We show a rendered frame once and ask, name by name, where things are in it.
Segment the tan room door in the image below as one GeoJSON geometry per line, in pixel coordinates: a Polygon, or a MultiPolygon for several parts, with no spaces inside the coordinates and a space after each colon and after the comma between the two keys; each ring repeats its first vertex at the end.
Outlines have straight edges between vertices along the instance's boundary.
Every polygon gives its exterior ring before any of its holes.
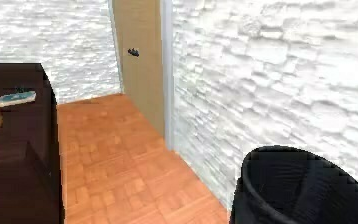
{"type": "Polygon", "coordinates": [[[112,0],[125,93],[164,135],[160,0],[112,0]],[[128,49],[136,49],[139,57],[128,49]]]}

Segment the black round bin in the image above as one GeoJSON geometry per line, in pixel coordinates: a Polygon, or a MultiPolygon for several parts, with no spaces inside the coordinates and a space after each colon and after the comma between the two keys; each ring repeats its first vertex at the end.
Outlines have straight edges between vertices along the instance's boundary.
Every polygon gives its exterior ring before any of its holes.
{"type": "Polygon", "coordinates": [[[228,224],[358,224],[358,181],[307,150],[261,146],[242,162],[228,224]]]}

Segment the dark brown wooden cabinet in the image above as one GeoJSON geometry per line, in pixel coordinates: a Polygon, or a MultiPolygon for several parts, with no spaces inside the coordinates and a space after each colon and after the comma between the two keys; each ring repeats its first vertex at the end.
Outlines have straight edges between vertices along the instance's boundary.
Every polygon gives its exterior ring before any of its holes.
{"type": "Polygon", "coordinates": [[[64,224],[57,102],[39,63],[0,63],[0,97],[33,102],[0,109],[0,224],[64,224]]]}

